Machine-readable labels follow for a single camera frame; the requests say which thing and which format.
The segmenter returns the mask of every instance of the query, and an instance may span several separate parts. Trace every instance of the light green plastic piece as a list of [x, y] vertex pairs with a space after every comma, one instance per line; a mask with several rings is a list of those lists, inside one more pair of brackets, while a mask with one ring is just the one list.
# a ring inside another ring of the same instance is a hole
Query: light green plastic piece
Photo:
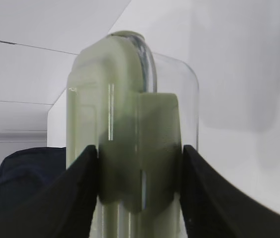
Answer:
[[132, 42], [85, 49], [67, 83], [67, 166], [87, 145], [101, 164], [91, 238], [176, 238], [181, 136], [174, 94], [145, 92]]

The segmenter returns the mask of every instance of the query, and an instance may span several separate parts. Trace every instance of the dark blue bag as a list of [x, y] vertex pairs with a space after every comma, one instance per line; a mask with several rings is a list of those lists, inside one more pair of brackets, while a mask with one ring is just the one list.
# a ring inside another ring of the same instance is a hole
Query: dark blue bag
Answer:
[[66, 148], [31, 148], [0, 165], [0, 216], [27, 201], [66, 170]]

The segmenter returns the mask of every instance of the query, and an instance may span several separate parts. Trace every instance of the navy backpack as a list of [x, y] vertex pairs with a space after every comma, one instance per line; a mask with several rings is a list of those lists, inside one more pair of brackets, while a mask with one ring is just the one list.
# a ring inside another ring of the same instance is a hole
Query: navy backpack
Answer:
[[66, 170], [66, 148], [17, 151], [0, 165], [0, 216], [24, 203]]

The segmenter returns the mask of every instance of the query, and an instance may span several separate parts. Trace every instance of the clear glass bottle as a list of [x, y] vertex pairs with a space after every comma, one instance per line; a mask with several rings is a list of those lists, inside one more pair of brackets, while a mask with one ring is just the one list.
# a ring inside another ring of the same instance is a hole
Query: clear glass bottle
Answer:
[[92, 238], [176, 238], [182, 142], [197, 148], [198, 85], [183, 62], [117, 32], [83, 50], [67, 83], [67, 166], [96, 145]]

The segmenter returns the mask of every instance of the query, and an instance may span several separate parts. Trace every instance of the white ceiling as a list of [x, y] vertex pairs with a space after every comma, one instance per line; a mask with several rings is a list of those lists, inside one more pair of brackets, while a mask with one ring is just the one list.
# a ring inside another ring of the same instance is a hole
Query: white ceiling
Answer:
[[79, 53], [104, 37], [130, 0], [0, 0], [0, 40]]
[[0, 0], [0, 130], [46, 130], [82, 49], [107, 35], [130, 0]]
[[0, 43], [0, 101], [53, 104], [75, 55]]

